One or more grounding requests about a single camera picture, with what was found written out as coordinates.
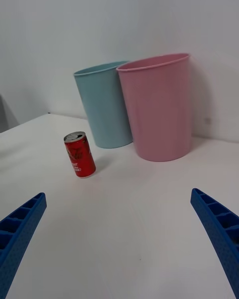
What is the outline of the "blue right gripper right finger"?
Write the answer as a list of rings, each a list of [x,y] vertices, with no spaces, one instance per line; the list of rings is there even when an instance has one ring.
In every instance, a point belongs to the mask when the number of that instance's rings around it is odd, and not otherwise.
[[[239,298],[239,217],[197,188],[192,189],[190,202]]]

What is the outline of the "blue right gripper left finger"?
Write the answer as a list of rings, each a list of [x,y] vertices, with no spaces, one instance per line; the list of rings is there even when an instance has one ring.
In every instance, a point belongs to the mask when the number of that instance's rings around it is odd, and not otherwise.
[[[0,298],[9,288],[47,207],[45,193],[28,200],[0,222]]]

